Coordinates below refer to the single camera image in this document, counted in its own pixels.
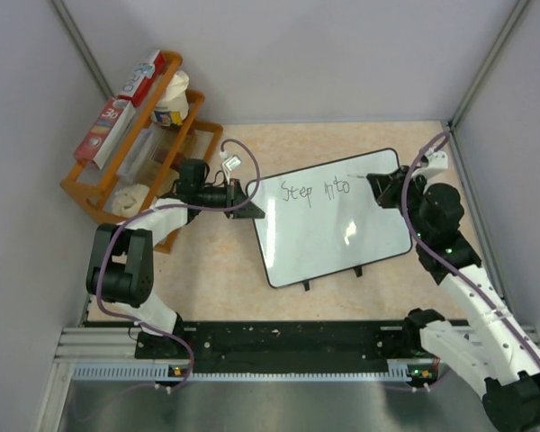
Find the white whiteboard black frame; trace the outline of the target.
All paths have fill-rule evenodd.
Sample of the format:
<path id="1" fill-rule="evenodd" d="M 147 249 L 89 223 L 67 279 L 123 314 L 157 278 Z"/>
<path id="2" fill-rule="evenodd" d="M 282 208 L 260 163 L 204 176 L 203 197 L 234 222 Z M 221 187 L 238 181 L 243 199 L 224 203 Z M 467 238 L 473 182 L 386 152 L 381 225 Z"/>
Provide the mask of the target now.
<path id="1" fill-rule="evenodd" d="M 408 253 L 412 239 L 400 212 L 379 207 L 367 176 L 399 166 L 392 148 L 334 160 L 247 184 L 265 212 L 254 221 L 266 280 L 273 288 Z"/>

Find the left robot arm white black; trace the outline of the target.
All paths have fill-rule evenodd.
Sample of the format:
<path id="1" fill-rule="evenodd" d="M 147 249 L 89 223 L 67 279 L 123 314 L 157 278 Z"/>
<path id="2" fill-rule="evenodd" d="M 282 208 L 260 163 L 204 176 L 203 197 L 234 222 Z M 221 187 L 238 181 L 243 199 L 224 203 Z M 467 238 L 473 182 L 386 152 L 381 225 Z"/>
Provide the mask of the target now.
<path id="1" fill-rule="evenodd" d="M 143 323 L 165 356 L 178 356 L 186 344 L 179 314 L 154 292 L 154 247 L 188 225 L 200 212 L 224 212 L 229 219 L 263 219 L 266 214 L 249 200 L 230 172 L 241 160 L 226 156 L 223 181 L 206 181 L 210 167 L 196 158 L 184 160 L 173 190 L 161 195 L 146 211 L 121 224 L 100 225 L 86 274 L 87 291 L 101 302 L 114 303 L 122 318 Z"/>

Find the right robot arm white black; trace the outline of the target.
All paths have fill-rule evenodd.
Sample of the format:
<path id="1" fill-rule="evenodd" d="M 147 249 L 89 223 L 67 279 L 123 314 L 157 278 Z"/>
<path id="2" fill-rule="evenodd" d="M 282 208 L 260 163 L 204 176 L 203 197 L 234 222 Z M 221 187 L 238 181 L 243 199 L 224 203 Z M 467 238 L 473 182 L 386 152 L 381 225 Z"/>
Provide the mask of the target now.
<path id="1" fill-rule="evenodd" d="M 376 203 L 397 210 L 416 242 L 418 260 L 464 312 L 475 345 L 435 310 L 412 310 L 402 345 L 437 356 L 481 400 L 498 431 L 540 427 L 540 348 L 500 298 L 477 252 L 460 231 L 464 207 L 450 184 L 411 176 L 407 166 L 366 177 Z"/>

